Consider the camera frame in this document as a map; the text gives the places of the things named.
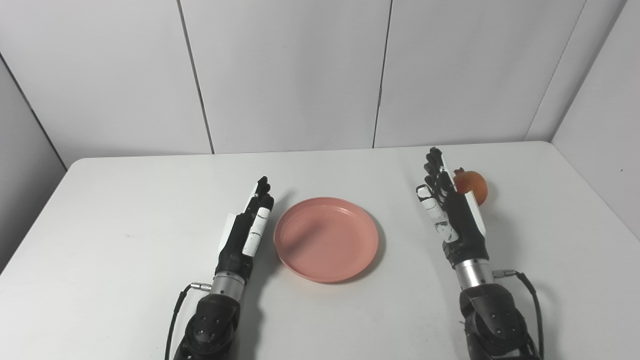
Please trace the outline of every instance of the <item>white wall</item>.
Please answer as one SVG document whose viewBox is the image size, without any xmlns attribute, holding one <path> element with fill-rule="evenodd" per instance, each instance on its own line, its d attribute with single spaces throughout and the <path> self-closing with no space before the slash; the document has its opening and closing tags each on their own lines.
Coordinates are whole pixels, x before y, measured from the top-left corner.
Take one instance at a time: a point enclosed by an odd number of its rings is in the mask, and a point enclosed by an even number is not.
<svg viewBox="0 0 640 360">
<path fill-rule="evenodd" d="M 625 0 L 585 2 L 525 140 L 551 140 L 624 3 Z"/>
<path fill-rule="evenodd" d="M 621 1 L 0 0 L 0 51 L 67 165 L 549 140 Z"/>
<path fill-rule="evenodd" d="M 376 146 L 520 141 L 530 126 L 550 140 L 557 109 L 532 124 L 547 87 L 575 85 L 619 1 L 591 2 L 395 0 Z M 574 41 L 560 69 L 583 8 L 589 40 Z"/>
<path fill-rule="evenodd" d="M 183 0 L 215 151 L 371 147 L 389 6 Z"/>
<path fill-rule="evenodd" d="M 640 2 L 628 1 L 553 144 L 640 238 L 639 34 Z"/>
<path fill-rule="evenodd" d="M 0 0 L 0 51 L 67 165 L 210 154 L 175 0 Z"/>
<path fill-rule="evenodd" d="M 0 272 L 64 173 L 0 61 Z"/>
</svg>

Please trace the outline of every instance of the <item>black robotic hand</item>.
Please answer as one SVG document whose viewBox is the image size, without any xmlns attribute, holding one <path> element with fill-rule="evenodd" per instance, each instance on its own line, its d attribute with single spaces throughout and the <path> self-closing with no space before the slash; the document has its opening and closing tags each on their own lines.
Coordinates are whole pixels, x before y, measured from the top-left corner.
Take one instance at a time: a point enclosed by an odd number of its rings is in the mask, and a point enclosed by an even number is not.
<svg viewBox="0 0 640 360">
<path fill-rule="evenodd" d="M 202 290 L 204 286 L 209 294 L 198 302 L 174 360 L 222 360 L 230 350 L 240 319 L 244 287 L 253 270 L 253 257 L 273 209 L 270 189 L 267 177 L 262 177 L 245 211 L 227 219 L 221 240 L 224 247 L 220 250 L 213 283 L 199 284 L 199 288 Z"/>
<path fill-rule="evenodd" d="M 416 191 L 444 238 L 445 256 L 458 276 L 470 358 L 489 360 L 513 352 L 518 353 L 513 359 L 541 359 L 510 292 L 495 283 L 473 192 L 458 193 L 440 150 L 433 147 L 426 157 L 428 175 Z"/>
</svg>

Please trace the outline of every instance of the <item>silver cylindrical wrist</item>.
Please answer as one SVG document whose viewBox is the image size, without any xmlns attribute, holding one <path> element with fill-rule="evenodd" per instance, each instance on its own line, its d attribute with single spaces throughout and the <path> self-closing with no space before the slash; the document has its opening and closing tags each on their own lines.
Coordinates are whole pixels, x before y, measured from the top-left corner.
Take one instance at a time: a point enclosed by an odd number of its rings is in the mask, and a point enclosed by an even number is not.
<svg viewBox="0 0 640 360">
<path fill-rule="evenodd" d="M 211 284 L 210 294 L 221 294 L 240 302 L 244 290 L 244 279 L 232 272 L 222 271 L 216 274 Z"/>
<path fill-rule="evenodd" d="M 454 266 L 460 287 L 464 290 L 482 284 L 495 282 L 489 261 L 486 259 L 469 259 Z"/>
</svg>

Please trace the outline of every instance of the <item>black cable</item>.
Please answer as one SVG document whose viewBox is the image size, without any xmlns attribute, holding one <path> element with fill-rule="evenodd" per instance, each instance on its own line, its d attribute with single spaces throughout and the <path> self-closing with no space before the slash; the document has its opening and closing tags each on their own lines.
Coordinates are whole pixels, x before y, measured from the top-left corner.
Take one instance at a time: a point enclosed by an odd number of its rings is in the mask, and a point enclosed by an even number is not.
<svg viewBox="0 0 640 360">
<path fill-rule="evenodd" d="M 536 344 L 533 342 L 533 339 L 531 338 L 531 335 L 528 335 L 528 340 L 527 340 L 527 347 L 529 348 L 529 353 L 532 355 L 532 359 L 535 360 L 541 360 L 540 357 L 540 352 L 538 351 L 538 348 L 536 348 Z"/>
<path fill-rule="evenodd" d="M 536 294 L 536 288 L 533 287 L 533 284 L 527 276 L 522 272 L 516 272 L 516 276 L 524 286 L 527 287 L 529 293 L 533 297 L 533 305 L 536 307 L 536 321 L 538 323 L 538 355 L 540 356 L 540 360 L 544 360 L 545 358 L 545 338 L 542 333 L 542 310 L 540 309 L 540 301 L 538 301 L 538 295 Z"/>
<path fill-rule="evenodd" d="M 178 312 L 180 312 L 180 308 L 182 307 L 184 298 L 187 297 L 187 291 L 189 291 L 189 289 L 191 289 L 191 284 L 187 285 L 187 287 L 180 292 L 180 295 L 178 295 L 178 301 L 175 303 L 175 307 L 173 308 L 173 316 L 171 317 L 171 324 L 169 325 L 169 335 L 166 338 L 164 360 L 169 360 L 169 354 L 171 350 L 171 338 L 173 337 L 173 328 L 175 327 L 175 320 L 178 319 Z"/>
</svg>

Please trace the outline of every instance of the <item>panel seam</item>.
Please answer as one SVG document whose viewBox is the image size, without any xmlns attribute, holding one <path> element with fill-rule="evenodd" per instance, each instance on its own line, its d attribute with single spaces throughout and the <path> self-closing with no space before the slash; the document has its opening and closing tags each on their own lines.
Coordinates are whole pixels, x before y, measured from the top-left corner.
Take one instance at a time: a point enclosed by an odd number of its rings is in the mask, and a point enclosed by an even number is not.
<svg viewBox="0 0 640 360">
<path fill-rule="evenodd" d="M 176 0 L 178 4 L 178 12 L 180 13 L 180 22 L 182 23 L 182 31 L 184 32 L 184 41 L 187 44 L 187 52 L 189 53 L 189 61 L 191 62 L 191 70 L 193 71 L 193 79 L 196 83 L 196 89 L 198 91 L 198 100 L 200 101 L 200 109 L 202 111 L 202 118 L 204 119 L 204 127 L 207 130 L 207 138 L 209 139 L 209 147 L 211 148 L 211 154 L 216 152 L 213 150 L 213 140 L 211 139 L 211 129 L 209 128 L 209 121 L 207 120 L 207 111 L 204 108 L 204 100 L 202 99 L 202 91 L 200 89 L 200 81 L 198 80 L 198 72 L 196 71 L 196 63 L 193 59 L 193 51 L 191 50 L 191 42 L 189 41 L 189 33 L 187 32 L 187 24 L 184 21 L 184 12 L 182 11 L 182 1 Z"/>
<path fill-rule="evenodd" d="M 380 87 L 378 88 L 378 106 L 376 108 L 376 122 L 373 125 L 373 143 L 371 148 L 376 147 L 376 133 L 378 132 L 378 115 L 380 114 L 380 103 L 382 102 L 382 81 L 385 78 L 385 63 L 387 62 L 387 46 L 389 44 L 389 28 L 391 27 L 391 10 L 394 7 L 394 0 L 389 1 L 389 18 L 387 19 L 387 34 L 385 35 L 385 51 L 382 56 L 382 71 L 380 73 Z"/>
</svg>

